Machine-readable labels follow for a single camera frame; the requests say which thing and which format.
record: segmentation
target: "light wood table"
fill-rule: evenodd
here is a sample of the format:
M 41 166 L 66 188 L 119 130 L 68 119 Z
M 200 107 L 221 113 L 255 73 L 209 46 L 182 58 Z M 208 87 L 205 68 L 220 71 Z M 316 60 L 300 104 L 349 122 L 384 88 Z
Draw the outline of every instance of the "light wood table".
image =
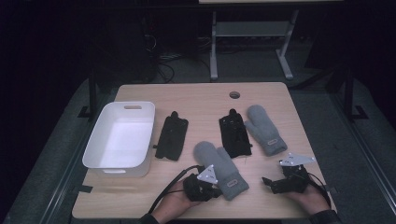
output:
M 232 99 L 237 91 L 240 98 Z M 307 214 L 294 202 L 273 194 L 262 183 L 262 176 L 283 179 L 280 160 L 289 152 L 314 156 L 304 127 L 300 122 L 288 89 L 283 83 L 206 83 L 121 86 L 116 101 L 151 101 L 156 106 L 150 148 L 158 144 L 165 118 L 173 111 L 189 121 L 186 140 L 179 161 L 159 160 L 152 153 L 149 172 L 144 177 L 102 178 L 88 171 L 83 182 L 92 192 L 80 192 L 73 216 L 76 218 L 141 217 L 147 213 L 156 197 L 183 169 L 197 164 L 192 156 L 194 146 L 208 141 L 221 147 L 219 119 L 234 108 L 247 120 L 251 105 L 262 105 L 278 128 L 289 149 L 266 157 L 253 139 L 251 156 L 233 159 L 250 189 L 228 202 L 220 196 L 193 207 L 181 218 L 295 218 Z M 323 180 L 316 162 L 305 165 L 308 172 Z

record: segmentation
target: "black sleeve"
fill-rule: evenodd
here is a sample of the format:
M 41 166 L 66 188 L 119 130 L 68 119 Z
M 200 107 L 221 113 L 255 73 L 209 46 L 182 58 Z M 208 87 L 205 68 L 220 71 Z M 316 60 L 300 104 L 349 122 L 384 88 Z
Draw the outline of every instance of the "black sleeve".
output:
M 334 210 L 325 210 L 309 218 L 312 224 L 342 224 L 340 217 Z
M 151 214 L 145 214 L 139 220 L 137 220 L 138 224 L 159 224 L 157 219 Z

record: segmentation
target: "white plastic bin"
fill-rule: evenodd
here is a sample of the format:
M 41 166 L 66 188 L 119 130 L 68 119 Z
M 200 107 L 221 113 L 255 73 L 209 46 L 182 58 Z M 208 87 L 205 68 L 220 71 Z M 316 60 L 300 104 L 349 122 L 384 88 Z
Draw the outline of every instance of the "white plastic bin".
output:
M 154 117 L 152 102 L 106 105 L 93 127 L 82 163 L 100 176 L 145 175 L 151 159 Z

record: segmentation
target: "person's arm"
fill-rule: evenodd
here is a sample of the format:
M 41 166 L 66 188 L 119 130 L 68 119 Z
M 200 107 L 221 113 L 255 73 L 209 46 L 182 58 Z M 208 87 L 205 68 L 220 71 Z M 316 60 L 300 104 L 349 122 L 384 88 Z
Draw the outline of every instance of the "person's arm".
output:
M 145 214 L 138 222 L 142 224 L 164 224 L 172 219 L 180 217 L 187 210 L 201 202 L 191 202 L 183 190 L 183 180 L 169 189 L 160 204 L 151 214 Z
M 309 215 L 312 224 L 341 224 L 341 219 L 330 208 L 320 192 L 308 185 L 304 193 L 288 192 L 285 196 L 297 202 Z

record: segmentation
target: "bin handle cutout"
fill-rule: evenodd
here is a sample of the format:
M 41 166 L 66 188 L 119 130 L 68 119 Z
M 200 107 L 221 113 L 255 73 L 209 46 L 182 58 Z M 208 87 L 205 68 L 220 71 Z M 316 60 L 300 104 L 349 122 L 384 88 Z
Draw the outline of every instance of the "bin handle cutout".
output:
M 142 109 L 141 105 L 125 105 L 124 109 Z
M 105 174 L 125 174 L 125 170 L 103 170 Z

